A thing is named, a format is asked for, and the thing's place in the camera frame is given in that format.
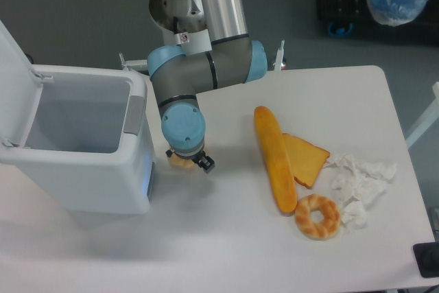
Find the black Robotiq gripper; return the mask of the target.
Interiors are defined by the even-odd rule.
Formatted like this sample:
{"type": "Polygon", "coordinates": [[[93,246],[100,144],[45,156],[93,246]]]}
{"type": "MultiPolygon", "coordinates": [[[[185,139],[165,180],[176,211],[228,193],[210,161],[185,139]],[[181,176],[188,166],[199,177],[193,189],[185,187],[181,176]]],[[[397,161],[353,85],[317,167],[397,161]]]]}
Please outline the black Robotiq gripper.
{"type": "Polygon", "coordinates": [[[206,174],[208,174],[215,167],[215,161],[210,156],[206,155],[206,152],[201,148],[193,151],[182,151],[176,150],[169,146],[165,154],[167,158],[175,154],[182,159],[192,160],[198,167],[203,169],[206,174]]]}

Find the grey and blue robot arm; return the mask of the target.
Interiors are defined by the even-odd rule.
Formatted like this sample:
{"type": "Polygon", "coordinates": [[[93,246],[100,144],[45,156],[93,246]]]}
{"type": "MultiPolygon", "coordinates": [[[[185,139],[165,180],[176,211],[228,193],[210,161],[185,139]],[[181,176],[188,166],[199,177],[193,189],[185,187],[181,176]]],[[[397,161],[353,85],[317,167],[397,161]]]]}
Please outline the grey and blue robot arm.
{"type": "Polygon", "coordinates": [[[263,45],[251,40],[241,0],[150,0],[157,20],[174,35],[172,45],[147,57],[168,156],[190,160],[209,172],[206,123],[199,93],[262,78],[268,70],[263,45]]]}

